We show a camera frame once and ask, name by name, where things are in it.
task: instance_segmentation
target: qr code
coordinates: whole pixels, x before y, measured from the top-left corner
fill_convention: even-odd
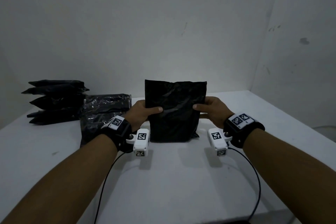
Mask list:
[[[140,140],[146,140],[146,133],[139,133],[139,135],[138,135],[138,139],[140,139]]]
[[[246,114],[241,114],[241,115],[239,115],[239,117],[241,117],[243,120],[248,120],[250,117],[249,116],[247,116]]]
[[[111,124],[112,124],[112,125],[119,126],[121,122],[122,122],[122,120],[119,120],[119,119],[115,118],[115,119],[111,122]]]
[[[135,155],[138,156],[138,157],[145,157],[145,152],[144,151],[137,151],[135,153]]]
[[[217,156],[225,155],[226,150],[217,151]]]
[[[220,139],[220,138],[222,138],[222,137],[221,137],[221,134],[220,134],[219,132],[211,133],[211,135],[212,135],[212,138],[213,138],[213,139]]]
[[[243,120],[236,117],[232,120],[232,122],[238,126],[239,124],[241,124],[243,122]]]

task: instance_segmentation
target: person's left hand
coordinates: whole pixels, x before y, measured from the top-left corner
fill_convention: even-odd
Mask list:
[[[162,107],[146,108],[145,100],[139,100],[131,107],[131,109],[129,109],[124,118],[131,124],[132,131],[134,132],[147,121],[149,115],[160,113],[162,111]]]

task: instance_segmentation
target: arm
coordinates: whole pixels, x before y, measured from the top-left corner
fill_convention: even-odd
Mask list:
[[[200,118],[218,128],[233,112],[218,98],[206,97]],[[265,182],[302,223],[336,219],[336,172],[322,162],[261,129],[247,137],[243,150]]]
[[[162,111],[145,108],[140,100],[125,115],[132,131],[147,117]],[[77,223],[109,171],[117,148],[106,135],[99,135],[50,172],[23,197],[2,224]]]

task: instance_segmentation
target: tabletop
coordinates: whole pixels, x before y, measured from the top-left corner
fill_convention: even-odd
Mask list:
[[[267,132],[336,170],[333,141],[253,93],[208,95],[219,97],[233,112],[246,112]],[[45,126],[28,122],[23,115],[0,130],[0,220],[80,145],[79,121]],[[146,158],[122,156],[106,181],[98,223],[202,223],[249,216],[258,195],[255,173],[234,151],[220,158],[213,154],[206,135],[213,127],[209,120],[200,120],[197,139],[150,143]],[[100,190],[78,223],[93,223]],[[252,223],[288,223],[292,214],[262,179],[261,190]]]

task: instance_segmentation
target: black plastic bag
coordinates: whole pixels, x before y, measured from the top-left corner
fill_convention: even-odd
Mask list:
[[[86,95],[84,94],[71,94],[63,97],[50,97],[43,96],[34,99],[30,103],[43,110],[57,110],[64,107],[81,107]]]
[[[44,110],[33,112],[27,115],[28,118],[34,117],[29,123],[36,125],[49,125],[72,120],[78,120],[78,108],[67,107],[60,110]]]
[[[148,117],[151,142],[186,142],[196,134],[200,112],[194,104],[203,104],[207,82],[162,82],[145,80],[146,108],[161,106],[162,113]]]
[[[98,130],[116,115],[126,113],[132,106],[131,95],[87,95],[81,111],[81,147],[90,142]]]
[[[85,88],[84,82],[78,81],[78,80],[40,80],[40,81],[34,81],[34,82],[28,82],[30,85],[33,85],[35,87],[41,87],[41,86],[49,86],[49,85],[58,85],[58,84],[71,84],[72,86],[76,88]]]
[[[83,93],[88,91],[87,88],[77,88],[69,83],[47,85],[40,87],[29,88],[22,92],[22,94],[44,95],[44,96],[64,96],[75,93]]]

